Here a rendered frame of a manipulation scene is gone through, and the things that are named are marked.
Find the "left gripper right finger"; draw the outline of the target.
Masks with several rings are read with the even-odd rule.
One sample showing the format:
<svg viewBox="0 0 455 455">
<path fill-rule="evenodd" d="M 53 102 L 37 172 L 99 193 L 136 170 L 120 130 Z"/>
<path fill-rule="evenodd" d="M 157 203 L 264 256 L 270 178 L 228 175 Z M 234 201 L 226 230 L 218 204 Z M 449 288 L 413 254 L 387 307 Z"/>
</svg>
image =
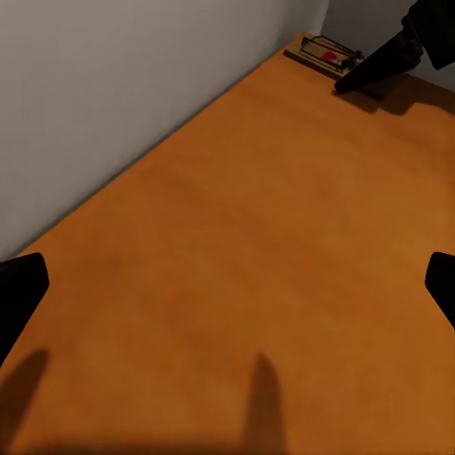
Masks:
<svg viewBox="0 0 455 455">
<path fill-rule="evenodd" d="M 455 256 L 432 253 L 425 286 L 455 329 Z"/>
</svg>

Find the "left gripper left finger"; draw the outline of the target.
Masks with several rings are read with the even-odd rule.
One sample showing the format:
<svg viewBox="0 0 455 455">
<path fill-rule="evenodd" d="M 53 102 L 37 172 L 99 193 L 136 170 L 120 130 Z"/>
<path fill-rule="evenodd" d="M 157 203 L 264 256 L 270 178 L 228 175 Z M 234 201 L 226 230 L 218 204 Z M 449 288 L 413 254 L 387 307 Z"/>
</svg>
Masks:
<svg viewBox="0 0 455 455">
<path fill-rule="evenodd" d="M 48 288 L 41 252 L 0 263 L 0 367 Z"/>
</svg>

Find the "mousetrap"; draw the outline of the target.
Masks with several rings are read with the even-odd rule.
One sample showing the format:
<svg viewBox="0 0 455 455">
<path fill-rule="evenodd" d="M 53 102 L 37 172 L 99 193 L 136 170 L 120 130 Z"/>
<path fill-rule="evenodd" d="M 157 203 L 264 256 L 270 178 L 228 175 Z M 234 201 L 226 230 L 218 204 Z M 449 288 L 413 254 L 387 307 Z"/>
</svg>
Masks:
<svg viewBox="0 0 455 455">
<path fill-rule="evenodd" d="M 335 81 L 346 76 L 365 60 L 361 51 L 352 51 L 327 38 L 308 34 L 284 50 L 283 56 L 303 64 Z M 356 91 L 381 102 L 402 81 L 404 75 L 387 78 Z"/>
</svg>

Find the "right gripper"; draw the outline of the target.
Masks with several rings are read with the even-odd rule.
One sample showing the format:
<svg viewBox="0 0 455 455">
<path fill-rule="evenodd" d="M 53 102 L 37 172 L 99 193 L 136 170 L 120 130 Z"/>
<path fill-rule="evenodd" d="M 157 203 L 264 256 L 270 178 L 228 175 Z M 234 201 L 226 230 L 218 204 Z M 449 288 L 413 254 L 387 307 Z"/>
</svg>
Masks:
<svg viewBox="0 0 455 455">
<path fill-rule="evenodd" d="M 455 62 L 455 0 L 419 0 L 401 24 L 402 31 L 334 83 L 339 94 L 414 69 L 423 46 L 436 70 Z"/>
</svg>

